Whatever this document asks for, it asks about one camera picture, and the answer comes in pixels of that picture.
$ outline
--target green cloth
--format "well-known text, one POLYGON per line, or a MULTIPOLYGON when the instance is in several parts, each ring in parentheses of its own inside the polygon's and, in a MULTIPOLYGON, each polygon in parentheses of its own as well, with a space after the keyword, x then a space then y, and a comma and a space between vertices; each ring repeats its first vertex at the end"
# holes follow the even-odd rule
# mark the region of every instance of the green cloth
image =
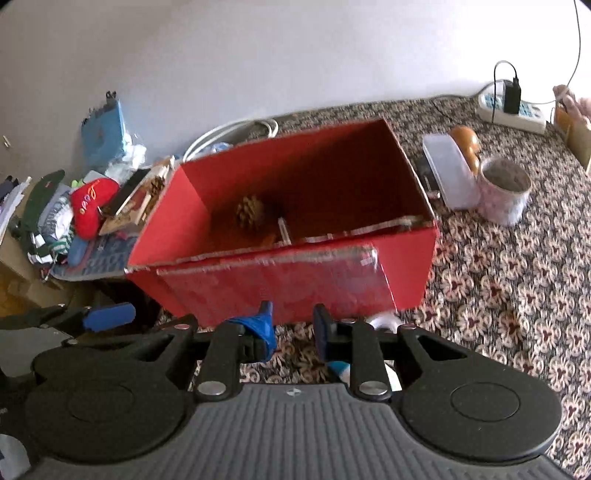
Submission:
POLYGON ((57 242, 53 242, 49 245, 51 256, 55 258, 56 256, 58 256, 58 254, 67 255, 70 251, 70 245, 72 244, 74 235, 74 224, 72 224, 70 225, 70 229, 65 235, 63 235, 57 242))
POLYGON ((14 217, 11 220, 11 234, 19 240, 20 246, 25 253, 35 255, 35 245, 31 243, 31 233, 37 234, 37 223, 41 212, 56 192, 57 186, 66 176, 63 170, 57 170, 45 175, 31 190, 25 210, 21 219, 14 217))

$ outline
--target black charger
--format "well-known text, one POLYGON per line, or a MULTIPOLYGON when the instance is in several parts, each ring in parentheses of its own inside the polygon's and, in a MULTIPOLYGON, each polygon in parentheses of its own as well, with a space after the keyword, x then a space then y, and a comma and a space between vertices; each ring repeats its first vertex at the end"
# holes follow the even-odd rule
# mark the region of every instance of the black charger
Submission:
POLYGON ((521 103, 521 87, 519 86, 517 75, 513 77, 513 81, 505 80, 504 85, 505 97, 503 98, 503 111, 511 115, 517 115, 521 103))

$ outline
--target pine cone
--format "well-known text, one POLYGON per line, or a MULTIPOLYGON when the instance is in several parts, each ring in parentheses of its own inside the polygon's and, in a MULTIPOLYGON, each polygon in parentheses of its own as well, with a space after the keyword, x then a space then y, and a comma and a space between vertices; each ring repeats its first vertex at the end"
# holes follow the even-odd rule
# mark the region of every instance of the pine cone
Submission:
POLYGON ((236 220, 241 228, 258 230, 265 220, 265 206, 255 195, 244 197, 236 208, 236 220))
POLYGON ((160 192, 164 190, 164 186, 166 183, 162 177, 154 177, 150 181, 150 185, 148 186, 148 192, 152 197, 157 197, 160 195, 160 192))

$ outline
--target stuffed toy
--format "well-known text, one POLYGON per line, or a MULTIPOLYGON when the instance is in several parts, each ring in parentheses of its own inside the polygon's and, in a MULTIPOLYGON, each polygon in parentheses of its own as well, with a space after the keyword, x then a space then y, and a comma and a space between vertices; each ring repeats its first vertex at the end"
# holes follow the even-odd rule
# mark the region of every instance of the stuffed toy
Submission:
POLYGON ((119 184, 111 179, 96 179, 75 190, 70 196, 74 210, 76 235, 82 240, 92 240, 100 228, 99 208, 111 201, 119 190, 119 184))
POLYGON ((562 102, 566 112, 576 121, 591 129, 591 98, 580 98, 577 101, 573 91, 566 85, 558 85, 552 89, 557 102, 562 102))

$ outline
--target blue handle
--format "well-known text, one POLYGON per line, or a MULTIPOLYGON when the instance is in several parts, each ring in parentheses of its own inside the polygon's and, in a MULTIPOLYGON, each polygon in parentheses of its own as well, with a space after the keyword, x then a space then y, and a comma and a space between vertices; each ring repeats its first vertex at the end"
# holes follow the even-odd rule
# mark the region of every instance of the blue handle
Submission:
POLYGON ((134 318, 135 307, 131 303, 119 303, 113 307, 91 310, 83 324, 88 330, 102 332, 131 323, 134 318))
POLYGON ((261 338, 267 346, 267 355, 265 361, 268 362, 277 348, 277 339, 273 329, 273 303, 262 301, 259 307, 259 313, 251 317, 234 317, 228 322, 239 323, 244 328, 261 338))

